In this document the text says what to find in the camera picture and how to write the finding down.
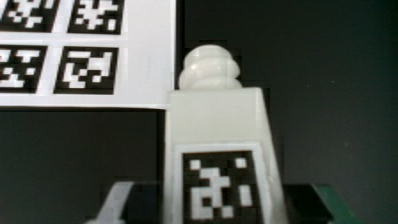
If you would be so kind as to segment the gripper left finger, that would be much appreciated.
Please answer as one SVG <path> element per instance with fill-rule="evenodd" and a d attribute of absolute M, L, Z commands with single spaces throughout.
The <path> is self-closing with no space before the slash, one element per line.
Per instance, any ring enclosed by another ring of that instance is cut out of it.
<path fill-rule="evenodd" d="M 84 224 L 126 224 L 121 216 L 134 185 L 132 181 L 114 183 L 98 216 Z"/>

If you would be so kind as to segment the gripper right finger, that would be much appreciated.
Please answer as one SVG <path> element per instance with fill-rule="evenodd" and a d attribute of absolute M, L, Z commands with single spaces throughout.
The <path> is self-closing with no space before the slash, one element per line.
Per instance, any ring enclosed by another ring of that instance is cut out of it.
<path fill-rule="evenodd" d="M 327 184 L 315 184 L 313 188 L 331 214 L 327 224 L 364 224 L 333 186 Z"/>

